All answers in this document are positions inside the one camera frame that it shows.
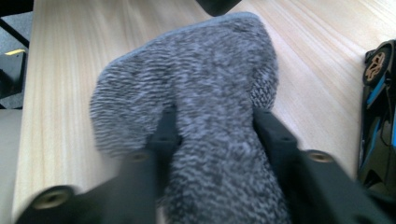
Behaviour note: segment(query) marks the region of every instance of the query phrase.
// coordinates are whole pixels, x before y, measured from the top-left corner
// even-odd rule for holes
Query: black toy car
[[[396,198],[396,39],[365,56],[358,179],[367,189]]]

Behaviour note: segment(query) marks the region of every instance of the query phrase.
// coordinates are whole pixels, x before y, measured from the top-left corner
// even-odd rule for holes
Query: car wheel
[[[367,86],[375,86],[384,75],[390,60],[390,48],[378,50],[367,63],[364,70],[363,82]]]

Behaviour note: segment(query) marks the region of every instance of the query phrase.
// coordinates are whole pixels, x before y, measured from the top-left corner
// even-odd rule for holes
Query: wooden table
[[[301,148],[330,152],[356,172],[364,53],[396,37],[396,1],[244,0],[276,48],[274,112]],[[113,59],[166,31],[204,21],[193,0],[35,0],[13,204],[43,188],[89,189],[106,178],[89,101]]]

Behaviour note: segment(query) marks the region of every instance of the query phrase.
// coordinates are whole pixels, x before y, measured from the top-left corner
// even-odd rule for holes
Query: gray sock
[[[276,55],[259,18],[234,13],[161,35],[99,76],[91,117],[99,150],[140,149],[177,106],[183,144],[166,189],[171,223],[289,223],[283,194],[252,127],[270,109]]]

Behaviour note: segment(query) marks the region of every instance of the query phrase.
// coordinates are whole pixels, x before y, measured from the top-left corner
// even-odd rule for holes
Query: black chair leg
[[[20,41],[26,48],[29,48],[29,40],[23,37],[18,31],[8,25],[3,19],[0,18],[0,27],[5,29],[9,34],[14,36],[18,41]]]

